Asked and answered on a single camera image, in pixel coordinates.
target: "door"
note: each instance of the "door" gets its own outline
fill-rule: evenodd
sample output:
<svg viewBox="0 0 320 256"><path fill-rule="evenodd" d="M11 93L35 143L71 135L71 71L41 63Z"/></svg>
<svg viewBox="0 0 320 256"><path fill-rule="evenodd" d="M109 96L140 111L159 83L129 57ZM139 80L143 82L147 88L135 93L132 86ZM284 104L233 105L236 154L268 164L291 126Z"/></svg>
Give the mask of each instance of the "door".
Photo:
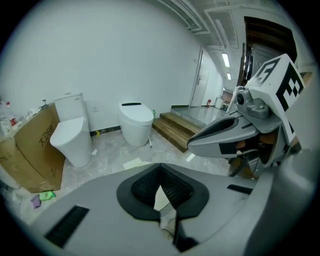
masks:
<svg viewBox="0 0 320 256"><path fill-rule="evenodd" d="M196 82L195 82L195 89L191 101L190 107L200 107L202 101L205 96L208 76L209 76L209 68L208 68L208 55L202 51L201 52L201 59L200 59L200 67L198 70Z"/></svg>

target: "toilet lid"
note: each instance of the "toilet lid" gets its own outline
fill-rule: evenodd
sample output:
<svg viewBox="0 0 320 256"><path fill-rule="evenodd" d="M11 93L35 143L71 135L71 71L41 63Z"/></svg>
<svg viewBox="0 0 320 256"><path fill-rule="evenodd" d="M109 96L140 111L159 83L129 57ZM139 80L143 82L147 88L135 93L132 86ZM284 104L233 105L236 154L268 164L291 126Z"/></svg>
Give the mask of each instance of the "toilet lid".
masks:
<svg viewBox="0 0 320 256"><path fill-rule="evenodd" d="M51 145L54 147L60 147L73 141L80 134L84 123L84 117L58 123L50 138Z"/></svg>
<svg viewBox="0 0 320 256"><path fill-rule="evenodd" d="M133 124L147 126L152 124L154 114L142 103L119 104L120 116Z"/></svg>

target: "purple object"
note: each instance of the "purple object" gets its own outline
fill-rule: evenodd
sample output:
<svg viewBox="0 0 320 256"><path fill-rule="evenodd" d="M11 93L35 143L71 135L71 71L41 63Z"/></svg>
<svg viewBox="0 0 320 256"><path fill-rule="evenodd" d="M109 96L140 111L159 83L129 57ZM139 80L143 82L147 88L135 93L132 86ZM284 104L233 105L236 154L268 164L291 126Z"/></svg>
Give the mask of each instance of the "purple object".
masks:
<svg viewBox="0 0 320 256"><path fill-rule="evenodd" d="M33 209L36 209L41 206L39 194L35 195L30 201L32 203Z"/></svg>

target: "floor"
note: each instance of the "floor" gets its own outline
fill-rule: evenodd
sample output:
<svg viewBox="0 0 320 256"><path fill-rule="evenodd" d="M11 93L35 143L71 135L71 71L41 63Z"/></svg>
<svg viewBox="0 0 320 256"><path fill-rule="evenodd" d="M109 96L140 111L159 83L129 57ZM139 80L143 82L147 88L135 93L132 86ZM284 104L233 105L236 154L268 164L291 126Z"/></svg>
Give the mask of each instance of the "floor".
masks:
<svg viewBox="0 0 320 256"><path fill-rule="evenodd" d="M173 108L171 109L171 112L186 118L188 121L198 125L201 128L207 124L210 124L216 118L221 117L226 113L224 110L215 108L214 106Z"/></svg>
<svg viewBox="0 0 320 256"><path fill-rule="evenodd" d="M45 209L77 187L92 179L124 171L123 164L136 158L143 162L170 163L200 172L228 175L229 164L225 159L195 156L189 151L182 153L153 129L150 137L152 149L149 143L143 147L130 146L120 130L94 136L92 150L97 149L97 154L83 168L75 168L68 160L65 161L61 189L54 192L56 197L43 201L41 207L33 209L30 199L35 194L20 188L8 193L6 205L14 215L30 225Z"/></svg>

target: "wooden step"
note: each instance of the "wooden step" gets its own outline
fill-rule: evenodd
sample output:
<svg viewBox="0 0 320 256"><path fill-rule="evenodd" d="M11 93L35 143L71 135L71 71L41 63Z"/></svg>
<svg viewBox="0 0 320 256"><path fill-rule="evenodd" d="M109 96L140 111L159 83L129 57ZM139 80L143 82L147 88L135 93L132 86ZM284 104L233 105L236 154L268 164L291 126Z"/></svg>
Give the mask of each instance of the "wooden step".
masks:
<svg viewBox="0 0 320 256"><path fill-rule="evenodd" d="M190 135L190 137L201 130L201 128L196 126L194 123L189 122L173 113L161 113L160 118L178 130Z"/></svg>
<svg viewBox="0 0 320 256"><path fill-rule="evenodd" d="M184 153L188 150L187 142L190 135L171 126L161 118L154 119L152 127L181 152Z"/></svg>

